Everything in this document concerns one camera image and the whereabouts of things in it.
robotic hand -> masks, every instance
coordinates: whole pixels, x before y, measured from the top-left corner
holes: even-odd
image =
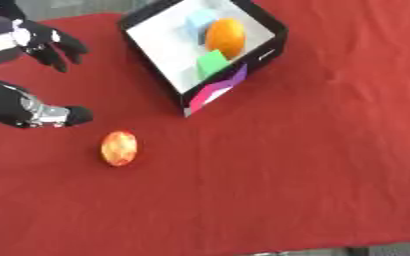
[[[87,48],[80,41],[55,28],[33,21],[12,22],[0,17],[0,63],[26,52],[40,63],[65,72],[66,63],[52,45],[74,63],[80,63],[80,56],[87,53]],[[91,120],[91,112],[83,107],[48,106],[26,89],[0,81],[0,122],[3,124],[19,128],[63,127]]]
[[[68,127],[92,119],[88,109],[48,106],[28,90],[0,81],[0,123],[17,128]]]
[[[13,28],[12,36],[24,52],[43,65],[53,66],[59,72],[66,72],[67,65],[52,45],[64,52],[75,64],[80,64],[81,55],[88,53],[87,47],[79,40],[58,29],[20,19],[13,21]]]

green cube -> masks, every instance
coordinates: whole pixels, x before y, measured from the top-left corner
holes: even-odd
[[[205,80],[209,76],[221,71],[229,64],[219,50],[209,52],[197,60],[199,78]]]

light blue cube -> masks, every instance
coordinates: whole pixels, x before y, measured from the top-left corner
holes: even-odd
[[[196,43],[203,45],[208,27],[216,20],[217,17],[213,11],[199,10],[186,18],[186,29]]]

foam ball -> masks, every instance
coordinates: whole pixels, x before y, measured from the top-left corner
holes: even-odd
[[[112,132],[102,142],[101,154],[112,166],[124,166],[132,162],[137,154],[137,140],[129,132]]]
[[[225,18],[220,19],[208,28],[205,46],[208,50],[219,50],[227,59],[238,56],[245,45],[245,30],[241,22]]]

black finger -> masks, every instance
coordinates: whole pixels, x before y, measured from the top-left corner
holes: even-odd
[[[62,45],[60,43],[54,43],[54,45],[59,48],[61,51],[64,52],[65,56],[74,64],[81,64],[82,63],[82,57],[79,52],[73,51],[71,48],[66,47],[65,45]]]
[[[31,48],[26,48],[25,52],[36,59],[40,64],[46,65],[46,66],[51,66],[51,60],[48,58],[47,54],[43,51],[44,48],[49,47],[48,44],[42,44],[41,49],[31,49]]]
[[[88,53],[88,48],[85,44],[83,44],[78,39],[70,36],[69,34],[56,30],[57,34],[60,36],[59,41],[55,41],[55,43],[59,44],[59,47],[62,46],[61,50],[63,51],[70,51],[75,52],[78,54],[86,54]]]
[[[42,51],[45,54],[45,58],[48,58],[48,60],[50,61],[51,66],[53,66],[59,72],[67,72],[67,64],[51,45],[47,45]]]

